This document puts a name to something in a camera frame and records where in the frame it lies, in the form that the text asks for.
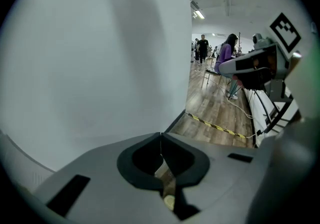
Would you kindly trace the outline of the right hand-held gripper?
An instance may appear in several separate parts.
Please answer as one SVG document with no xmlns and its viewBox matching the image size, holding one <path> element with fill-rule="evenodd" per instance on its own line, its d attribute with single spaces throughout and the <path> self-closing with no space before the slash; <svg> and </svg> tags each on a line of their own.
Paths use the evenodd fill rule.
<svg viewBox="0 0 320 224">
<path fill-rule="evenodd" d="M 301 57 L 302 38 L 291 21 L 280 13 L 267 26 L 267 37 L 252 36 L 255 50 L 219 65 L 219 71 L 248 90 L 264 90 L 269 98 L 286 98 L 285 79 Z"/>
</svg>

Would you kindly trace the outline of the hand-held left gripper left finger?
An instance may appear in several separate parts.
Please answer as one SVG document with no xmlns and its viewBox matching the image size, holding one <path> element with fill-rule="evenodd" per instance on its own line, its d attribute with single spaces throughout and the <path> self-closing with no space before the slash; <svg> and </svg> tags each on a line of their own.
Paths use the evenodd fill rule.
<svg viewBox="0 0 320 224">
<path fill-rule="evenodd" d="M 175 224 L 158 191 L 138 189 L 119 173 L 120 153 L 145 134 L 89 150 L 47 178 L 34 196 L 47 204 L 75 175 L 90 180 L 66 218 L 79 224 Z"/>
</svg>

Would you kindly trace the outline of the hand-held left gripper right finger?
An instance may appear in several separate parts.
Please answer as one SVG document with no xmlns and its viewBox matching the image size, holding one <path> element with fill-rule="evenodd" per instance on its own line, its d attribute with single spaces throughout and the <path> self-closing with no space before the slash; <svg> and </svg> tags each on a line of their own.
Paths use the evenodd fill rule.
<svg viewBox="0 0 320 224">
<path fill-rule="evenodd" d="M 250 205 L 262 181 L 262 150 L 210 144 L 173 133 L 163 136 L 198 149 L 210 161 L 202 180 L 181 190 L 185 202 L 198 210 L 181 223 L 247 223 Z"/>
</svg>

